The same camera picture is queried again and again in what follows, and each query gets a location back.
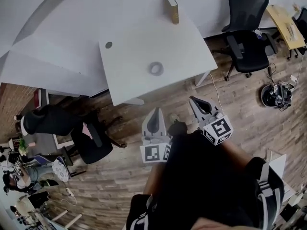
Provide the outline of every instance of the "black office chair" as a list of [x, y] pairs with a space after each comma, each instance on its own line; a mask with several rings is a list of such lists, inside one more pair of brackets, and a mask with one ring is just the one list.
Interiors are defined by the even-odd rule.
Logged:
[[[67, 136], [70, 133], [75, 146], [67, 152], [68, 155], [78, 151], [83, 161], [91, 164], [108, 155], [113, 149], [112, 143], [121, 148], [126, 147], [125, 144], [120, 145], [106, 135], [106, 130], [121, 119], [122, 117], [117, 117], [106, 125], [98, 121], [96, 112], [80, 117], [60, 107], [46, 105], [40, 110], [28, 112], [24, 116], [22, 125], [28, 134], [45, 133]], [[83, 123], [87, 124], [93, 139], [83, 133]]]
[[222, 29], [227, 44], [226, 49], [213, 50], [212, 53], [230, 55], [232, 65], [229, 76], [235, 67], [238, 72], [246, 73], [249, 78], [252, 72], [269, 66], [265, 49], [271, 47], [276, 54], [278, 49], [269, 34], [262, 34], [262, 39], [252, 32], [259, 27], [262, 15], [269, 0], [229, 0], [230, 24]]
[[[294, 23], [296, 24], [298, 30], [300, 31], [300, 33], [302, 34], [302, 36], [305, 39], [305, 43], [307, 43], [307, 9], [303, 8], [301, 14], [299, 15], [298, 19], [295, 19], [295, 17], [292, 17]], [[295, 58], [298, 58], [298, 52], [299, 51], [302, 55], [305, 54], [306, 52], [306, 46], [305, 47], [301, 47], [298, 49], [294, 49], [296, 55]], [[292, 50], [289, 51], [290, 56], [288, 57], [288, 60], [291, 59], [292, 56]]]

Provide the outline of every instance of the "white desk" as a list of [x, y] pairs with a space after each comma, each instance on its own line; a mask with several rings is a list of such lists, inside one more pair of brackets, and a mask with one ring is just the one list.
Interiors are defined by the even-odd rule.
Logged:
[[[109, 49], [107, 42], [113, 44]], [[166, 15], [143, 20], [123, 31], [101, 36], [99, 46], [114, 105], [142, 104], [135, 98], [202, 74], [196, 83], [200, 85], [217, 68], [197, 27], [182, 10], [177, 25]], [[155, 61], [164, 66], [161, 76], [148, 71]]]
[[[283, 178], [283, 173], [284, 169], [286, 167], [286, 159], [287, 159], [287, 154], [284, 154], [274, 160], [270, 159], [270, 167], [278, 174], [278, 176], [282, 179]], [[283, 196], [283, 203], [286, 202], [292, 195], [295, 194], [295, 191], [290, 187], [284, 180], [284, 196]]]

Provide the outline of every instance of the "black shirt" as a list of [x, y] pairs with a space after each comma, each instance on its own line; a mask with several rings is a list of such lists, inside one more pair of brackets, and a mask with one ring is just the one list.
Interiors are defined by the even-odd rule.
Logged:
[[[131, 201], [127, 229], [144, 212], [148, 229], [191, 229], [199, 217], [229, 226], [259, 227], [263, 209], [258, 202], [257, 183], [263, 159], [253, 158], [245, 172], [234, 169], [225, 152], [199, 131], [176, 137], [162, 178], [161, 193], [147, 210], [149, 195]], [[277, 187], [280, 178], [274, 174]]]

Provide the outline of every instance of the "white box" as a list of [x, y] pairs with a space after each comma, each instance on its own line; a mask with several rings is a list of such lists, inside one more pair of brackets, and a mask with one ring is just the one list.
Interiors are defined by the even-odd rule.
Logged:
[[201, 129], [203, 135], [215, 146], [230, 138], [234, 131], [227, 116], [223, 116]]
[[140, 146], [143, 163], [167, 162], [171, 145], [168, 143]]

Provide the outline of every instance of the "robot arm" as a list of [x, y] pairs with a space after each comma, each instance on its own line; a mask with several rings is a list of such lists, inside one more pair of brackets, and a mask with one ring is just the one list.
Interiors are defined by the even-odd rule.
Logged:
[[191, 96], [189, 103], [199, 122], [199, 129], [214, 145], [218, 145], [231, 137], [233, 128], [226, 115], [219, 111], [211, 99]]
[[171, 149], [171, 137], [166, 135], [163, 113], [160, 108], [153, 109], [142, 124], [140, 146], [144, 163], [167, 162]]

